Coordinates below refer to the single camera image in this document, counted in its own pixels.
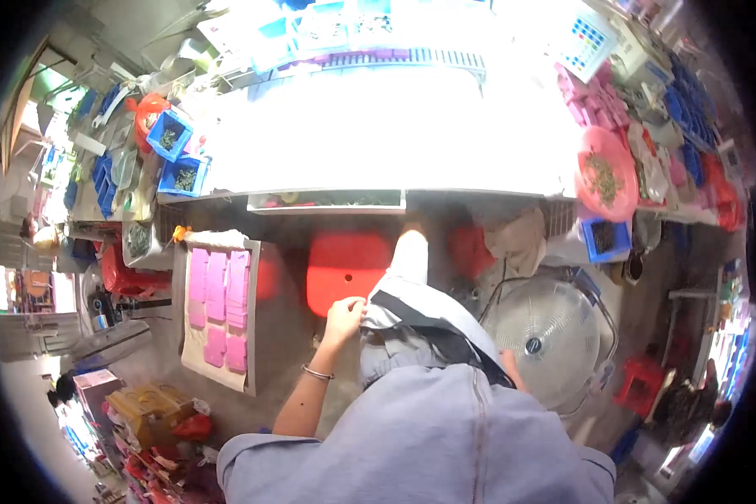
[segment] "shoulder strap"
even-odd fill
[[[405,326],[412,328],[421,336],[429,339],[429,342],[439,350],[446,362],[450,364],[468,364],[481,369],[485,376],[487,376],[490,385],[497,383],[504,387],[516,388],[514,382],[504,372],[504,369],[480,348],[471,343],[464,332],[444,318],[426,317],[397,297],[383,290],[374,293],[373,297],[370,298],[370,302],[379,307],[386,308],[396,317],[399,317],[401,321],[396,327]]]

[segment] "cardboard box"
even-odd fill
[[[106,396],[123,387],[123,382],[108,369],[80,374],[73,377],[73,382],[88,418],[98,425],[97,429],[101,433],[111,433],[114,424],[104,413],[102,405],[106,401]]]

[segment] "leg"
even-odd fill
[[[428,240],[420,223],[407,223],[397,239],[389,271],[422,286],[428,282]]]

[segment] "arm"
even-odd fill
[[[521,378],[518,366],[515,364],[515,353],[512,350],[501,350],[501,363],[504,365],[504,371],[507,372],[507,376],[512,378],[515,387],[528,394],[529,388],[524,383],[524,379]]]
[[[330,375],[344,343],[359,329],[364,315],[363,297],[336,301],[328,311],[325,335],[308,369]],[[328,380],[303,373],[289,399],[277,414],[272,434],[313,437],[322,414]]]

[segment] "white workbench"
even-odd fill
[[[510,85],[518,89],[499,78],[488,96],[493,86],[481,88],[462,69],[390,66],[292,76],[219,96],[201,197],[315,189],[573,196],[580,128],[556,86]]]

